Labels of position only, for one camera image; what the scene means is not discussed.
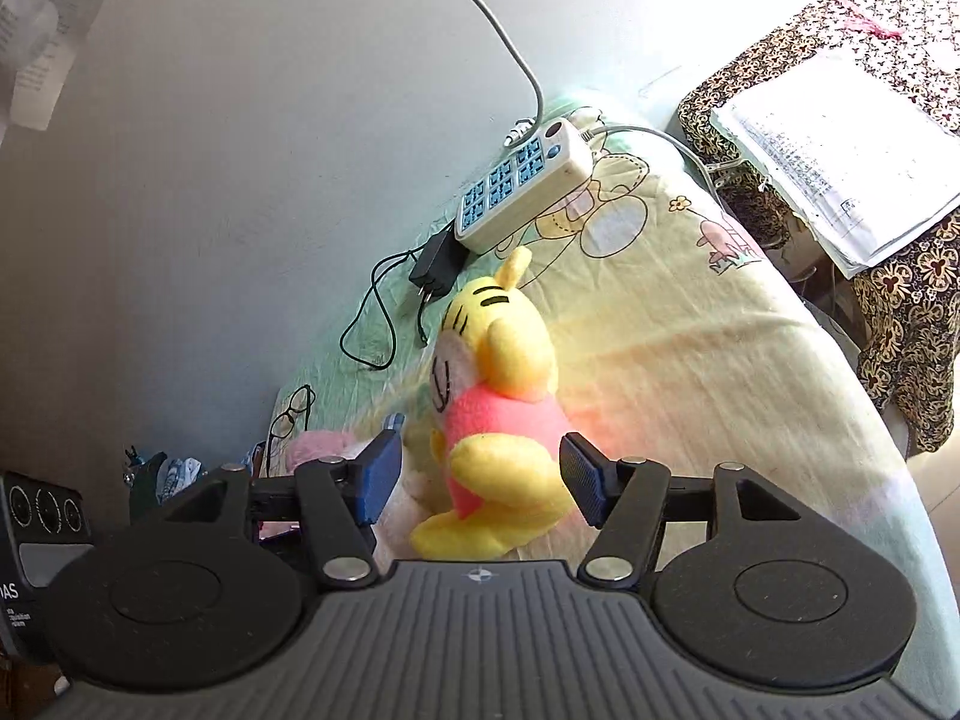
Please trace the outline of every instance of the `stack of papers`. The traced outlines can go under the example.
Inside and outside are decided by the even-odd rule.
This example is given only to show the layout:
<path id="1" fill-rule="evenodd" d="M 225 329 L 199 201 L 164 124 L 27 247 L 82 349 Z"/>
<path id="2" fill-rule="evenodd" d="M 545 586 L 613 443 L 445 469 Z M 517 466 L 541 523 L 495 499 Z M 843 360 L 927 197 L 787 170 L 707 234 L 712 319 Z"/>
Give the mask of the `stack of papers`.
<path id="1" fill-rule="evenodd" d="M 841 50 L 737 94 L 710 120 L 846 278 L 960 204 L 960 139 Z"/>
<path id="2" fill-rule="evenodd" d="M 0 142 L 8 124 L 50 124 L 103 1 L 0 0 Z"/>

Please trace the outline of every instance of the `power strip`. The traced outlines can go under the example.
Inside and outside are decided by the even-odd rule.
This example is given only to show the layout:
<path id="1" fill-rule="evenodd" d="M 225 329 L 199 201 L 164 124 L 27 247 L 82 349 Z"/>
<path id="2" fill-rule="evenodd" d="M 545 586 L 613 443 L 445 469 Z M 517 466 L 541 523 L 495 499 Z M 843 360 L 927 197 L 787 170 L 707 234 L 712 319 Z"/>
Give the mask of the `power strip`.
<path id="1" fill-rule="evenodd" d="M 592 172 L 593 155 L 577 128 L 563 118 L 544 124 L 463 194 L 457 240 L 477 254 L 490 251 Z"/>

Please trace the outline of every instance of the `pink string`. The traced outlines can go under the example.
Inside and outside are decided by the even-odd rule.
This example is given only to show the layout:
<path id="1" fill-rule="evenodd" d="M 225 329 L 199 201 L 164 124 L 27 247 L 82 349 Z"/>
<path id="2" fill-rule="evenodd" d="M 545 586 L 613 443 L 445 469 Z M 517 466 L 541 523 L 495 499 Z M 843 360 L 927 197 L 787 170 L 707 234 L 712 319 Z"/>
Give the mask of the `pink string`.
<path id="1" fill-rule="evenodd" d="M 902 33 L 901 30 L 894 29 L 891 26 L 878 22 L 876 19 L 870 18 L 858 5 L 853 4 L 850 0 L 837 1 L 846 9 L 853 12 L 853 16 L 849 16 L 842 23 L 841 26 L 843 26 L 843 29 L 852 29 L 856 32 L 868 32 L 872 35 L 877 35 L 881 40 L 892 37 L 904 37 L 904 33 Z"/>

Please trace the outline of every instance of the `blue gripper pad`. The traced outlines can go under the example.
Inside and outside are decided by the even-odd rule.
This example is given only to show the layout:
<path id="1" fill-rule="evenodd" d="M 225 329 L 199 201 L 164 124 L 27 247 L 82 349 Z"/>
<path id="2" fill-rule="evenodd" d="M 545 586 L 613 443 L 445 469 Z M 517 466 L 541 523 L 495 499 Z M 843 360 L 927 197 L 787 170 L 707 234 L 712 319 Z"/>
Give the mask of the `blue gripper pad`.
<path id="1" fill-rule="evenodd" d="M 560 440 L 560 476 L 589 525 L 600 528 L 623 493 L 616 463 L 579 433 Z"/>
<path id="2" fill-rule="evenodd" d="M 353 479 L 353 519 L 360 527 L 373 525 L 400 479 L 402 442 L 396 430 L 382 430 L 351 461 Z"/>

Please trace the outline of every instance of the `plush toy foot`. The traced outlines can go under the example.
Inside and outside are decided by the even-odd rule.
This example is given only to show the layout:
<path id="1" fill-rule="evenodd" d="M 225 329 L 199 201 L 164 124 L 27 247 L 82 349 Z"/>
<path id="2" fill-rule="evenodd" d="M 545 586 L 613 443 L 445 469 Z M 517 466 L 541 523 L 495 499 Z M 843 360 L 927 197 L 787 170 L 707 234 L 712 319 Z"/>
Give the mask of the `plush toy foot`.
<path id="1" fill-rule="evenodd" d="M 521 512 L 567 511 L 573 506 L 560 466 L 525 436 L 481 433 L 457 442 L 448 458 L 452 479 L 488 503 L 501 504 L 507 519 Z"/>
<path id="2" fill-rule="evenodd" d="M 568 511 L 518 511 L 486 503 L 465 519 L 445 512 L 421 522 L 410 543 L 426 560 L 495 560 L 549 531 Z"/>

